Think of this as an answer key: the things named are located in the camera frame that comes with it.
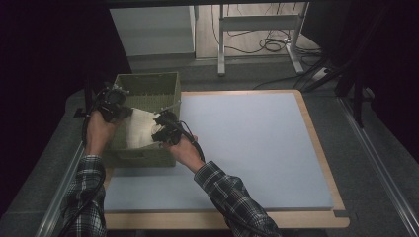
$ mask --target person's right hand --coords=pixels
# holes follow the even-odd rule
[[[169,150],[177,161],[188,167],[194,174],[205,165],[204,161],[200,158],[197,148],[195,148],[185,135],[181,136],[181,140],[177,145],[163,143],[163,147]]]

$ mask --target white desk frame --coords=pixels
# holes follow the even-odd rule
[[[291,40],[287,42],[286,49],[296,74],[302,74],[304,71],[295,54],[295,45],[301,32],[308,4],[308,2],[305,2],[301,11],[293,15],[227,17],[224,17],[223,5],[219,5],[218,76],[225,75],[224,32],[269,31],[273,29],[294,30]]]

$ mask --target forearm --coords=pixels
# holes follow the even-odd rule
[[[106,235],[103,210],[105,176],[105,168],[99,156],[85,156],[80,160],[76,177],[61,205],[64,222],[67,222],[86,203],[86,207],[68,231],[70,236],[76,233],[89,236]]]
[[[195,181],[228,216],[269,236],[281,236],[275,221],[249,196],[239,178],[226,175],[214,163],[208,162],[197,172]],[[255,232],[229,220],[228,216],[226,222],[234,236],[258,236]]]

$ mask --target table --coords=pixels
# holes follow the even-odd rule
[[[272,93],[293,93],[298,103],[306,129],[314,147],[321,171],[332,196],[333,207],[322,210],[281,210],[268,211],[268,214],[281,228],[344,228],[349,225],[349,217],[337,190],[324,152],[316,135],[314,126],[298,91],[224,91],[224,92],[184,92],[183,95],[252,95]],[[107,169],[107,188],[113,176],[113,169]],[[205,212],[147,212],[147,213],[106,213],[109,229],[226,229],[221,214]]]

